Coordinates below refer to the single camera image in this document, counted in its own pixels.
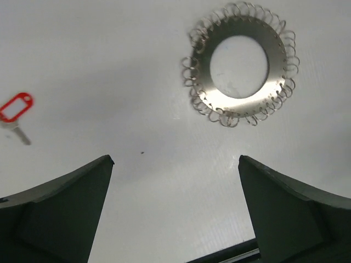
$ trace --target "metal key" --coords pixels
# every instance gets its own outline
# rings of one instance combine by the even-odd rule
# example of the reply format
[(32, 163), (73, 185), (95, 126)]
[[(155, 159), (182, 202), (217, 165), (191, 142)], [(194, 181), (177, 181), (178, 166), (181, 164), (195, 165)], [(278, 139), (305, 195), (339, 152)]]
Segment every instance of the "metal key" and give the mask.
[(18, 122), (8, 125), (8, 128), (13, 131), (25, 145), (31, 145), (31, 140), (27, 137), (24, 131), (19, 127)]

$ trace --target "wire coil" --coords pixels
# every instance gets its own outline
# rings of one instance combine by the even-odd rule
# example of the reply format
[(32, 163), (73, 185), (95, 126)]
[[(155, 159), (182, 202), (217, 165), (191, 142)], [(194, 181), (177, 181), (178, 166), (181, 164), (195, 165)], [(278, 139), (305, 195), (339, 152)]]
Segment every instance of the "wire coil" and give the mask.
[[(201, 66), (196, 55), (202, 54), (211, 39), (211, 32), (216, 27), (222, 27), (229, 21), (247, 21), (262, 25), (266, 30), (271, 30), (275, 38), (280, 38), (280, 50), (286, 54), (284, 58), (284, 74), (282, 81), (271, 94), (265, 104), (251, 113), (238, 113), (225, 108), (213, 107), (208, 94), (200, 81)], [(300, 59), (296, 55), (296, 34), (286, 29), (286, 21), (278, 15), (260, 5), (247, 2), (229, 3), (224, 8), (211, 12), (202, 18), (194, 29), (189, 33), (190, 42), (194, 49), (192, 56), (182, 60), (184, 67), (182, 75), (184, 86), (190, 88), (191, 104), (201, 115), (207, 116), (211, 122), (219, 122), (225, 127), (236, 127), (241, 119), (257, 126), (259, 122), (266, 120), (270, 115), (283, 107), (296, 88), (293, 78), (298, 74)]]

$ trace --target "red key tag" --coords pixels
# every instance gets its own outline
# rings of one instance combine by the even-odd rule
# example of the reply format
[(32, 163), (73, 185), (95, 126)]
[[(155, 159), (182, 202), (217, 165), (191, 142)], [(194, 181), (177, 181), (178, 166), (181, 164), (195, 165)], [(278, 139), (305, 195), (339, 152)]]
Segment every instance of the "red key tag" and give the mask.
[(30, 94), (26, 92), (17, 94), (0, 108), (0, 119), (5, 123), (17, 121), (33, 106), (33, 102), (33, 97)]

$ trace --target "white surface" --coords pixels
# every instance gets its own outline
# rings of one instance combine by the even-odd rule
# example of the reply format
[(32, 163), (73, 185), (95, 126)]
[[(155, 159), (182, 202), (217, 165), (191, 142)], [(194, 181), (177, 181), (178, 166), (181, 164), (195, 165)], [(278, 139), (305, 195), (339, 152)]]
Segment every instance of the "white surface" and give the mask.
[(259, 91), (267, 79), (267, 56), (254, 39), (230, 37), (215, 49), (210, 72), (214, 85), (223, 94), (235, 99), (247, 98)]
[(224, 3), (1, 1), (0, 98), (36, 104), (21, 120), (31, 146), (0, 131), (0, 196), (111, 154), (90, 263), (185, 262), (253, 238), (241, 154), (351, 197), (351, 3), (257, 2), (295, 30), (302, 66), (284, 108), (236, 129), (197, 114), (180, 78), (186, 32)]

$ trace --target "circular metal disc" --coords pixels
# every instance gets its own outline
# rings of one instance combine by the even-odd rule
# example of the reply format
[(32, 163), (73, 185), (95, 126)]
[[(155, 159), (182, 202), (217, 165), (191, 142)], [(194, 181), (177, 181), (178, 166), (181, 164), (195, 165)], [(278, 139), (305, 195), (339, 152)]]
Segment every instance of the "circular metal disc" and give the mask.
[[(267, 78), (255, 94), (243, 99), (234, 99), (224, 95), (214, 85), (210, 62), (216, 47), (225, 39), (232, 36), (247, 36), (257, 41), (265, 51), (268, 61)], [(277, 92), (284, 85), (284, 69), (287, 66), (287, 54), (279, 35), (267, 23), (256, 18), (229, 19), (214, 25), (213, 31), (208, 30), (206, 44), (202, 48), (199, 42), (194, 49), (193, 67), (199, 70), (196, 84), (204, 91), (200, 99), (210, 108), (222, 113), (223, 111), (236, 113), (238, 116), (251, 116), (268, 107), (272, 98), (277, 98)]]

